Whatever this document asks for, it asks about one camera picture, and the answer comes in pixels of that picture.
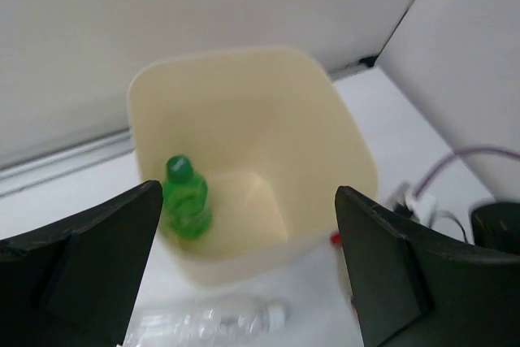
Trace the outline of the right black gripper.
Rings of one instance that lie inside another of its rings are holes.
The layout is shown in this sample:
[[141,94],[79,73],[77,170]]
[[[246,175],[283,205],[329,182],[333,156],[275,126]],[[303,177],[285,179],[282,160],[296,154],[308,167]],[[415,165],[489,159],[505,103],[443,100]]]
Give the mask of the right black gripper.
[[492,202],[470,213],[474,243],[507,254],[519,255],[519,203]]

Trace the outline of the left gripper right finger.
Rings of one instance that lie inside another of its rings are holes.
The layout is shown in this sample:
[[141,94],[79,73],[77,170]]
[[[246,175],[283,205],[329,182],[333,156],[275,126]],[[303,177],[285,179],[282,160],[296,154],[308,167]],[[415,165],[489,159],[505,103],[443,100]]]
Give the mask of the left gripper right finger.
[[516,254],[445,236],[349,186],[335,208],[365,345],[518,345]]

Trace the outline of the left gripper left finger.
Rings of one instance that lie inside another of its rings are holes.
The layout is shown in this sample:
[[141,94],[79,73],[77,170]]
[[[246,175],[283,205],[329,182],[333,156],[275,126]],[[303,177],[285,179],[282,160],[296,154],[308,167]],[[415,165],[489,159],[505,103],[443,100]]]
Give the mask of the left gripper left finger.
[[124,342],[163,205],[156,180],[1,241],[3,346]]

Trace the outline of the red cap labelled bottle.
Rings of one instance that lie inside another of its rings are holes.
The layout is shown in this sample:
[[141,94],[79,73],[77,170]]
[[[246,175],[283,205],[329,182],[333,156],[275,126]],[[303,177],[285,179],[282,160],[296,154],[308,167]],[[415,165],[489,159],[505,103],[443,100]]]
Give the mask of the red cap labelled bottle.
[[335,232],[331,235],[330,237],[330,242],[333,246],[335,246],[336,248],[340,248],[342,246],[342,240],[341,240],[341,235],[339,232]]

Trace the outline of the green plastic bottle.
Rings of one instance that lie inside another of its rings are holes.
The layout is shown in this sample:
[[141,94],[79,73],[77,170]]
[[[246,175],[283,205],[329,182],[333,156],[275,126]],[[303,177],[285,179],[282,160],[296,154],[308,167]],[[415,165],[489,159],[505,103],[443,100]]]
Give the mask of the green plastic bottle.
[[184,154],[167,161],[166,174],[162,183],[162,229],[186,241],[197,240],[213,219],[206,179]]

